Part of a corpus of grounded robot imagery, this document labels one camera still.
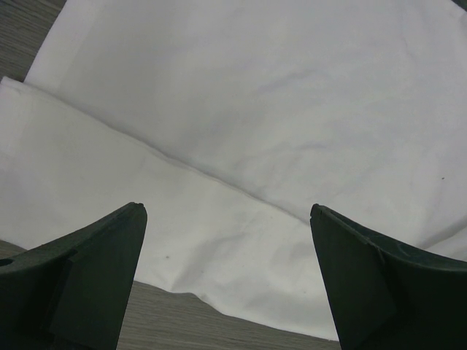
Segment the dark green plastic piece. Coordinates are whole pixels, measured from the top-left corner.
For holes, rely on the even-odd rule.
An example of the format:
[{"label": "dark green plastic piece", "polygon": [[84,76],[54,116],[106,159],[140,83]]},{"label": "dark green plastic piece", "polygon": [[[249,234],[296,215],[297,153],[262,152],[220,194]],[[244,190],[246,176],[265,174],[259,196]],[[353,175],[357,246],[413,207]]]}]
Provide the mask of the dark green plastic piece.
[{"label": "dark green plastic piece", "polygon": [[130,203],[0,260],[0,349],[115,349],[146,222]]},{"label": "dark green plastic piece", "polygon": [[311,226],[343,350],[467,349],[467,262],[314,205]]}]

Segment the fabric fold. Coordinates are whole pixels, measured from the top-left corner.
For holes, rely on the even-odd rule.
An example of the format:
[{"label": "fabric fold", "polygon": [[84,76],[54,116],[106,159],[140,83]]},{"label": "fabric fold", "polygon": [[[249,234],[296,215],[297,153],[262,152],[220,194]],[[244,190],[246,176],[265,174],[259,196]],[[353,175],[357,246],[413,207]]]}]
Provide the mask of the fabric fold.
[{"label": "fabric fold", "polygon": [[303,223],[321,203],[429,248],[467,215],[463,18],[451,0],[69,0],[26,81]]},{"label": "fabric fold", "polygon": [[0,113],[0,239],[31,249],[140,202],[137,281],[336,340],[307,225],[25,84],[2,80]]}]

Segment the white sheet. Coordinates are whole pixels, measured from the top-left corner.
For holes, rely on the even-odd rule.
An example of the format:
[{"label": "white sheet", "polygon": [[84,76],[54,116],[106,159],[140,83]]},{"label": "white sheet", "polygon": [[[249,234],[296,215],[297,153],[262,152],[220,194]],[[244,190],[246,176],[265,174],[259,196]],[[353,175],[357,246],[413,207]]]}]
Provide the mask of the white sheet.
[{"label": "white sheet", "polygon": [[136,280],[336,339],[310,230],[27,85],[0,85],[0,239],[31,249],[144,203]]},{"label": "white sheet", "polygon": [[[450,0],[68,0],[26,81],[271,204],[302,222],[299,236],[319,202],[465,260],[465,18]],[[264,220],[284,241],[293,236]],[[269,231],[262,224],[255,229]],[[280,251],[288,242],[270,244]],[[212,284],[189,273],[179,281],[207,295],[225,278],[242,281],[235,302],[219,294],[229,314],[335,338],[328,314],[296,307],[317,301],[289,284],[313,285],[317,266],[309,279],[282,260],[277,281],[287,292],[270,284],[265,297],[254,286],[275,257],[255,277],[237,270],[238,261],[258,261],[258,247],[203,258],[236,267]],[[310,245],[297,247],[294,257],[311,259]]]}]

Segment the crease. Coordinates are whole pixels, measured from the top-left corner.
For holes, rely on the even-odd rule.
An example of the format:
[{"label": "crease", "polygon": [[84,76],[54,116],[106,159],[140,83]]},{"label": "crease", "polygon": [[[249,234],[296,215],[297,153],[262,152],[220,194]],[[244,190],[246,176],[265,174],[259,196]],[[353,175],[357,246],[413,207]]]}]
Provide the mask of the crease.
[{"label": "crease", "polygon": [[316,73],[314,69],[302,69],[300,71],[292,71],[273,79],[270,82],[267,82],[264,85],[258,87],[255,91],[258,95],[263,95],[264,93],[273,93],[275,90],[279,90],[291,84],[292,82],[300,81],[310,77],[312,74]]},{"label": "crease", "polygon": [[145,148],[157,158],[161,160],[165,160],[167,163],[172,164],[173,166],[177,166],[179,168],[185,168],[187,170],[193,171],[195,174],[198,174],[206,179],[215,181],[224,187],[230,188],[236,193],[247,196],[248,198],[254,200],[257,203],[266,204],[267,206],[270,206],[276,209],[277,211],[285,214],[286,216],[298,220],[301,224],[306,225],[309,228],[308,220],[303,220],[298,215],[295,215],[293,212],[287,210],[286,208],[282,208],[281,206],[275,203],[272,203],[270,201],[260,198],[255,193],[253,193],[253,191],[244,189],[238,185],[235,185],[234,183],[228,180],[221,179],[220,177],[215,176],[211,171],[202,169],[200,166],[195,166],[192,163],[182,160],[181,158],[172,156],[168,152],[165,152],[162,148],[158,147],[156,144],[146,141],[143,138],[139,138],[138,136],[136,136],[134,133],[130,131],[125,132],[125,131],[120,130],[118,127],[109,125],[108,123],[95,117],[94,113],[86,111],[85,109],[81,109],[78,106],[75,106],[71,101],[67,101],[58,96],[50,95],[49,93],[33,85],[28,85],[27,83],[17,82],[7,77],[3,78],[3,80],[1,81],[1,85],[5,85],[9,88],[15,89],[18,92],[23,92],[23,90],[28,92],[29,90],[30,92],[34,94],[35,98],[43,98],[43,99],[46,99],[48,102],[53,102],[56,104],[61,104],[64,107],[76,109],[78,112],[81,112],[83,115],[87,116],[93,123],[98,123],[102,127],[108,128],[109,130],[113,132],[119,133],[121,136],[124,136],[127,141],[133,142],[137,144],[138,146]]},{"label": "crease", "polygon": [[458,236],[467,228],[467,215],[459,219],[457,222],[452,223],[444,230],[441,230],[436,233],[433,237],[427,239],[424,243],[420,244],[419,248],[423,250],[429,250],[434,248],[434,246],[450,240],[455,236]]},{"label": "crease", "polygon": [[179,276],[169,284],[168,291],[181,292],[187,290],[187,286],[193,286],[201,278],[201,275],[204,274],[204,270],[209,267],[209,264],[213,261],[215,262],[214,257],[223,244],[228,242],[237,242],[238,244],[238,241],[245,237],[248,237],[248,235],[245,232],[241,232],[226,237],[214,238],[194,249],[192,255],[188,258],[188,262],[190,263],[188,266],[190,267],[179,273]]}]

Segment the wooden floor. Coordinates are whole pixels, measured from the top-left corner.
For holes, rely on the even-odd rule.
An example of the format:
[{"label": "wooden floor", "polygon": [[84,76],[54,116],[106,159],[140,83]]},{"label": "wooden floor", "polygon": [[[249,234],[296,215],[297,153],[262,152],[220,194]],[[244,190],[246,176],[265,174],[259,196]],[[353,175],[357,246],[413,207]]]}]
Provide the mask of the wooden floor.
[{"label": "wooden floor", "polygon": [[[0,0],[0,78],[23,81],[65,0]],[[22,249],[0,241],[0,259]],[[119,350],[331,350],[323,341],[219,314],[194,295],[135,282]]]}]

